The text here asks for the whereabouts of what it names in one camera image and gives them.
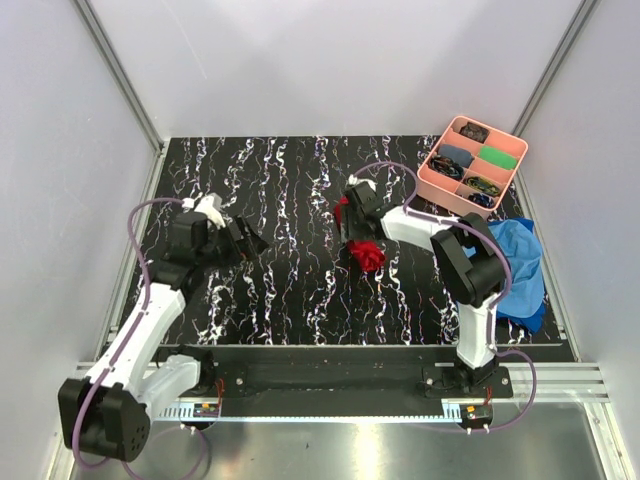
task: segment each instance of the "pink storage box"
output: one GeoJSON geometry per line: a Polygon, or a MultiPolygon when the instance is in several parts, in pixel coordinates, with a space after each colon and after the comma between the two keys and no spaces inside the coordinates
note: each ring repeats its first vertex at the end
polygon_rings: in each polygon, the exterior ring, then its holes
{"type": "Polygon", "coordinates": [[[486,219],[500,206],[528,149],[527,142],[521,138],[491,128],[477,120],[458,116],[449,124],[444,135],[442,135],[425,162],[418,169],[418,195],[458,215],[475,212],[486,219]],[[489,136],[484,143],[478,143],[460,135],[460,129],[468,122],[480,125],[489,131],[489,136]],[[473,155],[473,162],[468,169],[464,169],[462,181],[454,180],[429,168],[427,163],[432,156],[436,155],[440,145],[453,145],[464,148],[473,155]],[[505,170],[478,158],[477,155],[483,146],[493,147],[512,155],[518,161],[516,167],[513,170],[505,170]],[[478,193],[477,190],[464,184],[464,180],[468,177],[483,177],[500,189],[500,196],[493,198],[494,206],[492,208],[484,208],[467,200],[470,194],[478,193]]]}

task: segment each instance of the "marble pattern tabletop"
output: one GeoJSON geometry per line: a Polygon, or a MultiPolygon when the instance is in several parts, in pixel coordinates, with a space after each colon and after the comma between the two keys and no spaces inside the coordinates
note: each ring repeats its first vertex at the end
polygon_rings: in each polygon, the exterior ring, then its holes
{"type": "MultiPolygon", "coordinates": [[[[164,344],[411,345],[450,344],[457,310],[433,256],[384,242],[384,268],[363,274],[340,244],[333,207],[359,167],[394,161],[417,170],[438,137],[174,138],[157,197],[215,192],[229,215],[242,215],[271,244],[259,261],[208,275],[204,288],[174,322],[164,344]]],[[[372,172],[385,197],[400,203],[413,189],[405,172],[372,172]]],[[[426,211],[448,214],[422,202],[426,211]]],[[[154,207],[143,240],[153,262],[166,243],[175,206],[154,207]]],[[[515,188],[491,219],[520,216],[515,188]]],[[[136,269],[123,318],[142,278],[136,269]]],[[[547,302],[535,335],[503,321],[498,341],[560,343],[547,302]]]]}

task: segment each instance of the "folded green item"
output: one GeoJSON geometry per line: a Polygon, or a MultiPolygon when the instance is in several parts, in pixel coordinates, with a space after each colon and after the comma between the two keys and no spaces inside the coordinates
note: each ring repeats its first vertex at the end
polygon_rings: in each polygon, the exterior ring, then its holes
{"type": "Polygon", "coordinates": [[[515,157],[493,147],[482,147],[478,157],[505,170],[513,170],[518,165],[518,160],[515,157]]]}

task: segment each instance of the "white wall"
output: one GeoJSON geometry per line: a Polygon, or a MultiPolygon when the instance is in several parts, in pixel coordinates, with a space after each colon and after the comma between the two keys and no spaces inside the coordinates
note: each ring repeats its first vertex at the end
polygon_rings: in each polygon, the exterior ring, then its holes
{"type": "Polygon", "coordinates": [[[2,2],[0,72],[0,477],[34,480],[152,152],[70,1],[2,2]]]}
{"type": "Polygon", "coordinates": [[[510,130],[579,0],[92,0],[161,135],[510,130]]]}
{"type": "Polygon", "coordinates": [[[640,42],[637,0],[607,0],[524,137],[522,166],[583,357],[601,364],[640,471],[640,42]]]}

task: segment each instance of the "crumpled red fabric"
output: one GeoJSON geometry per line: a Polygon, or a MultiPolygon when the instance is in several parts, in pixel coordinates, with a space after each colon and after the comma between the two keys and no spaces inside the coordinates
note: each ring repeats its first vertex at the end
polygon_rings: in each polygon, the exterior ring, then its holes
{"type": "MultiPolygon", "coordinates": [[[[349,205],[349,200],[346,197],[340,199],[340,204],[336,205],[333,209],[333,215],[338,224],[338,231],[340,230],[340,222],[342,218],[340,216],[340,205],[349,205]]],[[[347,248],[351,255],[353,255],[363,272],[375,272],[384,265],[385,257],[384,253],[378,248],[374,242],[356,242],[349,240],[347,242],[347,248]]]]}

